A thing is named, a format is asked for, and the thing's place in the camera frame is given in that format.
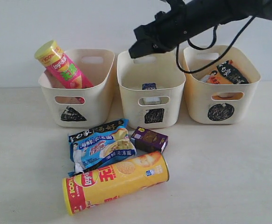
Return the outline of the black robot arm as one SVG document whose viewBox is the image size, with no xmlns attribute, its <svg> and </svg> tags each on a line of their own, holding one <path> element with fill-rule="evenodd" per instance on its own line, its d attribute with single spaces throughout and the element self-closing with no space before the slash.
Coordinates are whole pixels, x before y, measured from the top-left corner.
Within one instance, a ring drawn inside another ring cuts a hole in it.
<svg viewBox="0 0 272 224">
<path fill-rule="evenodd" d="M 131 58 L 172 51 L 177 45 L 214 27 L 249 16 L 272 21 L 272 0 L 169 0 L 169 12 L 158 12 L 155 20 L 134 29 L 136 42 Z"/>
</svg>

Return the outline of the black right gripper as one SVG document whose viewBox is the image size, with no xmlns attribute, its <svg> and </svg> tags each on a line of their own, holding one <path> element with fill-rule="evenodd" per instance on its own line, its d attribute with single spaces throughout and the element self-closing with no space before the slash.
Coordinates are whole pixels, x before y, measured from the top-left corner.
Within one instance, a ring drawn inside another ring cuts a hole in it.
<svg viewBox="0 0 272 224">
<path fill-rule="evenodd" d="M 165 53 L 197 35 L 197 1 L 166 0 L 170 11 L 155 14 L 154 21 L 134 29 L 136 42 L 129 48 L 130 58 Z"/>
</svg>

